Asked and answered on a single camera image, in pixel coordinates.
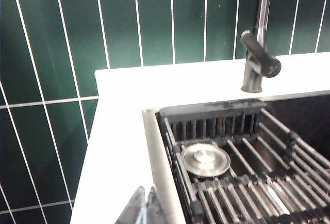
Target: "countertop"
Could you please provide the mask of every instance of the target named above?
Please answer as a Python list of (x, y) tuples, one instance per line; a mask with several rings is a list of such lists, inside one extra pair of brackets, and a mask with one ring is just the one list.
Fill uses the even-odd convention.
[(97, 70), (99, 100), (71, 224), (114, 223), (131, 195), (153, 185), (142, 110), (330, 90), (330, 52), (277, 56), (263, 92), (240, 90), (245, 60)]

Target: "backsplash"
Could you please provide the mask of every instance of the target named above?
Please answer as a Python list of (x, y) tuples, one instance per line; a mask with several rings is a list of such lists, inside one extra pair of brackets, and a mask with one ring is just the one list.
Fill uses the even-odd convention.
[[(0, 222), (69, 222), (95, 70), (244, 58), (257, 1), (1, 0)], [(271, 0), (267, 45), (330, 51), (330, 0)]]

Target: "black faucet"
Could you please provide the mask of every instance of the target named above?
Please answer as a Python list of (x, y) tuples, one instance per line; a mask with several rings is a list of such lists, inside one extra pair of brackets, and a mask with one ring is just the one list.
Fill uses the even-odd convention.
[(261, 92), (262, 77), (275, 77), (281, 70), (281, 62), (269, 56), (265, 50), (268, 9), (269, 0), (259, 0), (257, 22), (253, 32), (246, 30), (241, 35), (241, 42), (247, 48), (241, 88), (243, 91)]

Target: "dark green tile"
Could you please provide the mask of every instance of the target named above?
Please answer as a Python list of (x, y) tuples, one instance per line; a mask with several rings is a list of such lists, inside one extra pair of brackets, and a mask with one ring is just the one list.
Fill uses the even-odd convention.
[(241, 43), (240, 37), (243, 31), (252, 30), (256, 23), (258, 0), (239, 0), (237, 38), (235, 58), (241, 59), (246, 56), (246, 48)]
[(35, 191), (6, 109), (0, 110), (0, 117), (0, 179), (7, 200), (12, 209), (37, 205)]
[(135, 0), (101, 0), (112, 68), (140, 66)]
[(71, 199), (76, 197), (87, 142), (78, 102), (50, 104), (49, 117)]
[(91, 134), (98, 99), (82, 101), (88, 136)]
[(25, 210), (13, 213), (16, 224), (44, 224), (45, 221), (40, 209)]
[(77, 97), (57, 0), (20, 0), (46, 100)]
[(41, 203), (67, 199), (43, 106), (13, 108), (11, 111)]
[(45, 216), (48, 224), (69, 224), (71, 218), (71, 209), (69, 204), (45, 207)]
[(1, 0), (0, 77), (10, 104), (40, 101), (15, 0)]
[(138, 0), (143, 64), (172, 63), (171, 0)]
[(94, 72), (107, 68), (97, 0), (61, 2), (80, 95), (97, 95)]
[(267, 45), (272, 56), (289, 54), (296, 2), (270, 0)]
[(318, 52), (330, 51), (330, 0), (327, 0), (323, 17)]
[(204, 0), (173, 0), (175, 62), (203, 61)]
[(299, 0), (292, 54), (315, 51), (324, 0)]
[(0, 215), (0, 223), (1, 224), (13, 224), (13, 220), (10, 216), (10, 214), (3, 214), (3, 215)]
[(206, 60), (233, 58), (237, 0), (207, 0)]

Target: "faucet handle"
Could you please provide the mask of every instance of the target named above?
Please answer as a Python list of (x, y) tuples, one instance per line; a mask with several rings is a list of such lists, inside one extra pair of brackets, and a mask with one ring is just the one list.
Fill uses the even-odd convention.
[(282, 67), (281, 62), (267, 54), (264, 48), (257, 41), (256, 36), (252, 34), (250, 30), (246, 30), (242, 33), (241, 42), (257, 61), (257, 63), (253, 65), (256, 73), (259, 73), (261, 76), (266, 78), (272, 78), (279, 74)]

